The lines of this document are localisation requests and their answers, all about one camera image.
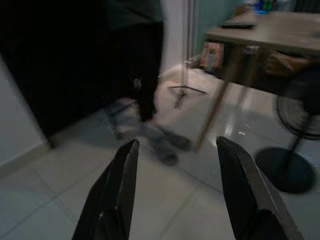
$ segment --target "foot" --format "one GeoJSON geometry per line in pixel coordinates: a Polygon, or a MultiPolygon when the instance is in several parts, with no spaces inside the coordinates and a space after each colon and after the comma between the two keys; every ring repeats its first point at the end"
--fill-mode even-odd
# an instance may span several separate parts
{"type": "Polygon", "coordinates": [[[144,123],[141,127],[141,135],[148,139],[152,152],[154,152],[161,162],[170,166],[177,164],[179,159],[175,149],[160,131],[144,123]]]}
{"type": "Polygon", "coordinates": [[[160,124],[155,122],[152,123],[160,132],[163,133],[163,136],[176,148],[181,149],[183,151],[191,151],[192,142],[190,139],[181,136],[160,124]]]}

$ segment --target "leg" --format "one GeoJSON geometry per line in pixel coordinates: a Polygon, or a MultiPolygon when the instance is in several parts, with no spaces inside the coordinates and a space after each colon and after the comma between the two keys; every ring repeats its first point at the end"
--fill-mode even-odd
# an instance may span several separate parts
{"type": "Polygon", "coordinates": [[[164,42],[164,23],[159,22],[150,26],[150,41],[155,59],[155,67],[160,73],[162,62],[163,42],[164,42]]]}
{"type": "Polygon", "coordinates": [[[136,74],[141,80],[137,101],[142,122],[152,119],[156,109],[154,93],[158,86],[162,42],[158,41],[157,51],[153,40],[154,25],[140,25],[131,40],[132,46],[128,50],[129,62],[137,69],[136,74]]]}
{"type": "Polygon", "coordinates": [[[213,104],[212,110],[209,113],[207,120],[205,122],[205,125],[203,126],[203,128],[201,130],[200,137],[198,138],[198,140],[195,144],[196,151],[198,151],[200,149],[209,128],[213,126],[213,124],[217,118],[219,108],[223,102],[223,98],[225,96],[225,93],[227,91],[229,83],[232,82],[234,80],[234,78],[237,76],[237,74],[239,73],[240,63],[243,59],[243,49],[244,49],[243,46],[240,46],[240,45],[237,46],[231,56],[231,62],[227,68],[227,72],[226,72],[223,84],[216,94],[217,97],[216,97],[216,99],[214,99],[214,104],[213,104]]]}
{"type": "Polygon", "coordinates": [[[122,133],[118,130],[118,123],[117,123],[117,120],[115,118],[114,115],[112,115],[108,110],[107,108],[103,108],[104,109],[104,112],[109,120],[109,123],[111,125],[111,129],[116,137],[116,139],[118,140],[122,140],[123,139],[123,135],[122,133]]]}
{"type": "Polygon", "coordinates": [[[258,67],[259,67],[259,62],[262,59],[263,55],[264,55],[264,49],[259,48],[257,50],[257,52],[253,55],[251,55],[250,57],[250,69],[248,74],[245,77],[245,82],[244,85],[242,86],[242,90],[241,93],[239,95],[238,101],[237,101],[237,105],[240,106],[243,102],[243,100],[245,99],[247,92],[248,92],[248,88],[250,88],[255,80],[255,77],[257,75],[257,71],[258,71],[258,67]]]}

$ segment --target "bottle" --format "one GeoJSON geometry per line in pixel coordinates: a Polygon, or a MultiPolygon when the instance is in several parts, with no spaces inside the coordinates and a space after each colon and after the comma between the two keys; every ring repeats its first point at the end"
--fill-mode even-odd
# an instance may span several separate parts
{"type": "Polygon", "coordinates": [[[216,54],[215,52],[211,49],[209,51],[208,57],[207,57],[207,61],[206,61],[206,68],[205,70],[208,73],[213,73],[214,72],[214,65],[216,62],[216,54]]]}
{"type": "Polygon", "coordinates": [[[273,1],[274,1],[274,0],[268,0],[267,10],[266,10],[268,13],[272,12],[272,9],[273,9],[273,1]]]}
{"type": "Polygon", "coordinates": [[[258,0],[256,4],[256,11],[258,14],[266,14],[266,3],[268,0],[258,0]]]}

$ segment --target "person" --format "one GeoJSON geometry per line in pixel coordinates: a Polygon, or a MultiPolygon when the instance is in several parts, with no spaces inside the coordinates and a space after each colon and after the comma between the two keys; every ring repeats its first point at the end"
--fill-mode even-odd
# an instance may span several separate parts
{"type": "Polygon", "coordinates": [[[119,78],[123,68],[129,77],[138,81],[137,104],[141,121],[140,133],[146,137],[158,158],[166,164],[176,164],[177,154],[172,147],[191,148],[191,141],[153,120],[157,113],[155,92],[158,87],[163,42],[164,14],[161,0],[106,0],[109,36],[118,47],[112,55],[119,63],[112,68],[112,78],[119,78]]]}

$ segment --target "white wall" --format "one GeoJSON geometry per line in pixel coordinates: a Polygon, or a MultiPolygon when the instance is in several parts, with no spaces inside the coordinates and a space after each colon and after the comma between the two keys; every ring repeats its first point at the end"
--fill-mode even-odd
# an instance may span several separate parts
{"type": "Polygon", "coordinates": [[[162,0],[164,12],[164,44],[161,73],[183,61],[183,3],[186,0],[162,0]]]}
{"type": "Polygon", "coordinates": [[[43,142],[40,129],[0,57],[0,166],[43,142]]]}

